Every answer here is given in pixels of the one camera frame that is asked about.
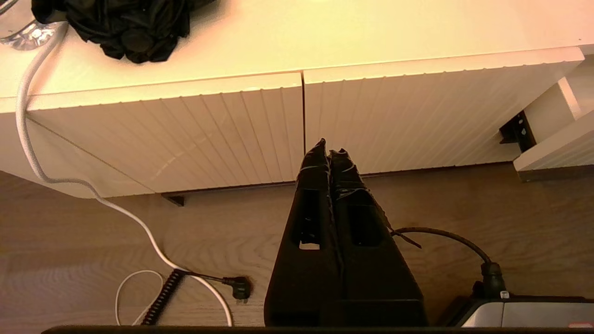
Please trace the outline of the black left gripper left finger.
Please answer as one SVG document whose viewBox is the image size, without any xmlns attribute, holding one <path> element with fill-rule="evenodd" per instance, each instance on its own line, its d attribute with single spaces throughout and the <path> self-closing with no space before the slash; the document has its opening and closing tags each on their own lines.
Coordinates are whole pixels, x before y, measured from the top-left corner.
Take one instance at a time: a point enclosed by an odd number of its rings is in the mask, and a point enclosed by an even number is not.
<svg viewBox="0 0 594 334">
<path fill-rule="evenodd" d="M 267 327 L 325 327 L 340 298 L 340 264 L 321 139 L 303 157 L 269 287 Z"/>
</svg>

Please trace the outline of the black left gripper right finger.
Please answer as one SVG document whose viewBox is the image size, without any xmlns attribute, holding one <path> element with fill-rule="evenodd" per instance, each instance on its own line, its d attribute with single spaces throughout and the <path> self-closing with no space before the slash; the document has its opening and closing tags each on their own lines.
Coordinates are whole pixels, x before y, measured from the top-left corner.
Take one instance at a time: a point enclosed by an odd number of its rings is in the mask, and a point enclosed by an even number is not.
<svg viewBox="0 0 594 334">
<path fill-rule="evenodd" d="M 329 323 L 340 327 L 426 327 L 424 296 L 391 236 L 385 212 L 348 152 L 329 153 L 340 252 L 340 297 Z"/>
</svg>

